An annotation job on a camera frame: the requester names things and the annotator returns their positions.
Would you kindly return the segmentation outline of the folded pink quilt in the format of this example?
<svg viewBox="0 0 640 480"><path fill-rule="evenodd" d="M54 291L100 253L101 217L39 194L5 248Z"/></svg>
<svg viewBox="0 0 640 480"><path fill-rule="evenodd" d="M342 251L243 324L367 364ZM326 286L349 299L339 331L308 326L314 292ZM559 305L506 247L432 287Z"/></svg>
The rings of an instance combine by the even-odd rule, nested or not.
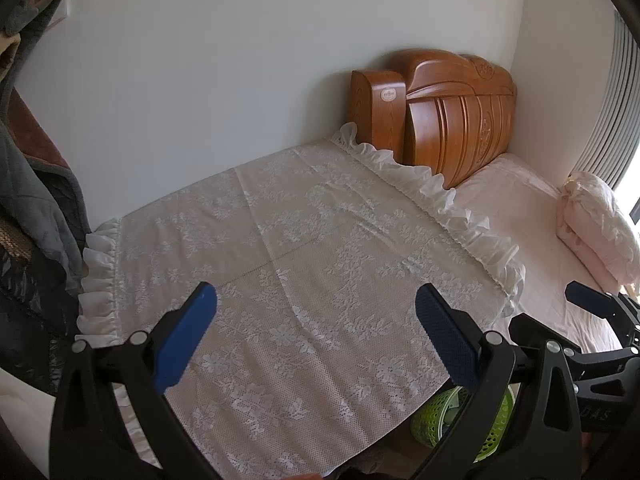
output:
<svg viewBox="0 0 640 480"><path fill-rule="evenodd" d="M604 292L639 293L639 232L617 205L612 188L589 172L562 185L556 236L585 266Z"/></svg>

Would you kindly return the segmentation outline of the pink bed sheet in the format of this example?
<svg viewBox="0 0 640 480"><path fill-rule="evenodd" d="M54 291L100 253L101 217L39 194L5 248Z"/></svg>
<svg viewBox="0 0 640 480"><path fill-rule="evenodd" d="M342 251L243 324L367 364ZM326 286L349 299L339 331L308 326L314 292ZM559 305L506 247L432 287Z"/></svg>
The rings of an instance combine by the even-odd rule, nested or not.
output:
<svg viewBox="0 0 640 480"><path fill-rule="evenodd" d="M597 288L587 268L556 236L560 192L512 154L502 154L456 187L456 203L489 219L491 231L518 245L525 266L518 313L526 313L578 344L582 352L617 350L620 342L604 318L565 299L578 281Z"/></svg>

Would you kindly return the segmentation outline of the grey hanging clothes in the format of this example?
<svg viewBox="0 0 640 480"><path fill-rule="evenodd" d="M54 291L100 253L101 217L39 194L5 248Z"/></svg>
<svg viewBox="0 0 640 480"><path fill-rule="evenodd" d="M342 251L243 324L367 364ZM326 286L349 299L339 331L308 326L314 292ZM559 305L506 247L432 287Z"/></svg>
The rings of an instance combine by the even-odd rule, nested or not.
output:
<svg viewBox="0 0 640 480"><path fill-rule="evenodd" d="M73 171L16 81L61 3L20 0L1 27L1 366L47 394L78 333L90 228Z"/></svg>

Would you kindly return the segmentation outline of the wooden headboard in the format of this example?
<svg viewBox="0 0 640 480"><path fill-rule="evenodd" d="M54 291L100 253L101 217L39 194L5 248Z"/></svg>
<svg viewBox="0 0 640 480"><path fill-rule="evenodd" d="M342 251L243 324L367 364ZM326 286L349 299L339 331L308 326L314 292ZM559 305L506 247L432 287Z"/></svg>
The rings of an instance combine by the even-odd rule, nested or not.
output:
<svg viewBox="0 0 640 480"><path fill-rule="evenodd" d="M453 188L506 151L517 98L510 73L480 56L403 50L384 70L352 72L348 120L359 143Z"/></svg>

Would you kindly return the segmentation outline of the green mesh trash bin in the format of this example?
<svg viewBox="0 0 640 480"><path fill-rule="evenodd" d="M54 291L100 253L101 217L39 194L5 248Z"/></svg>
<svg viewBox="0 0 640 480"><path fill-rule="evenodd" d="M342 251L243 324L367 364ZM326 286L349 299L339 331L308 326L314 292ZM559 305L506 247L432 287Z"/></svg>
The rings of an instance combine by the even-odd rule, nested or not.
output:
<svg viewBox="0 0 640 480"><path fill-rule="evenodd" d="M454 387L432 396L411 417L410 430L413 437L419 443L434 448L452 427L454 420L469 397L469 391L463 387ZM508 387L494 424L476 456L476 462L484 460L498 450L500 441L506 432L506 426L508 426L514 404L514 391L511 387Z"/></svg>

